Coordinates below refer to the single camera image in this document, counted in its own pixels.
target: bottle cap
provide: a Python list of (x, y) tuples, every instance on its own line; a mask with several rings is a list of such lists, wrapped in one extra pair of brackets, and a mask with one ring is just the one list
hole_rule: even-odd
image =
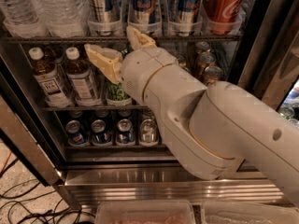
[(79, 58), (80, 53), (78, 52), (77, 48), (71, 47), (66, 50), (66, 56), (69, 60), (76, 60)]
[(44, 52), (41, 50), (41, 48), (32, 48), (29, 49), (29, 55), (33, 60), (39, 60), (43, 58)]

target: robotic arm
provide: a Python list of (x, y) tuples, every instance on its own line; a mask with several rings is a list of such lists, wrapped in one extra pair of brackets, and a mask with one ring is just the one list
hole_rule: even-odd
[(161, 48), (128, 54), (121, 83), (153, 111), (164, 143), (191, 174), (215, 179), (243, 158), (299, 206), (299, 132), (275, 110), (228, 82), (207, 88)]

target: floor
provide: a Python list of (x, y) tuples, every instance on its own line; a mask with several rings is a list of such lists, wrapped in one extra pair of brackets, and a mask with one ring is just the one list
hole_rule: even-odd
[[(0, 168), (3, 169), (5, 160), (8, 159), (6, 167), (8, 167), (16, 157), (10, 154), (10, 150), (0, 140)], [(81, 213), (77, 220), (78, 212), (64, 212), (63, 215), (53, 219), (50, 214), (53, 211), (60, 212), (68, 208), (68, 205), (62, 201), (60, 195), (55, 192), (52, 187), (44, 187), (38, 185), (36, 178), (26, 169), (26, 167), (17, 161), (0, 177), (0, 223), (1, 224), (17, 224), (17, 223), (49, 223), (49, 224), (70, 224), (70, 223), (93, 223), (94, 218)], [(49, 216), (45, 218), (36, 217), (25, 219), (25, 217), (33, 214), (45, 214), (49, 212)]]

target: refrigerator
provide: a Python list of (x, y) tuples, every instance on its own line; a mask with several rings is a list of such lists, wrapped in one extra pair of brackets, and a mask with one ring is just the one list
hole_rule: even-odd
[[(298, 86), (297, 8), (298, 0), (244, 0), (242, 26), (235, 34), (153, 38), (158, 46), (171, 44), (173, 48), (175, 44), (184, 52), (196, 42), (208, 42), (220, 61), (224, 80), (279, 111)], [(184, 199), (194, 205), (218, 199), (292, 206), (271, 180), (241, 158), (216, 180), (201, 180), (180, 165), (163, 140), (153, 147), (69, 146), (65, 131), (69, 111), (92, 115), (95, 110), (108, 109), (115, 114), (130, 109), (139, 120), (146, 107), (134, 102), (126, 106), (49, 107), (33, 77), (28, 50), (48, 44), (111, 47), (127, 42), (126, 36), (20, 38), (1, 30), (0, 138), (41, 183), (53, 186), (73, 209), (97, 207), (105, 201), (164, 199)], [(298, 118), (297, 106), (292, 108), (293, 118)]]

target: red can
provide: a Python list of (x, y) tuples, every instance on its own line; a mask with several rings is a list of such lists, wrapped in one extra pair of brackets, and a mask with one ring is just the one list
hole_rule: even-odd
[[(241, 4), (242, 0), (203, 0), (206, 14), (213, 22), (235, 22)], [(226, 29), (225, 26), (220, 29), (213, 26), (211, 32), (213, 34), (223, 35), (228, 34), (230, 31)]]

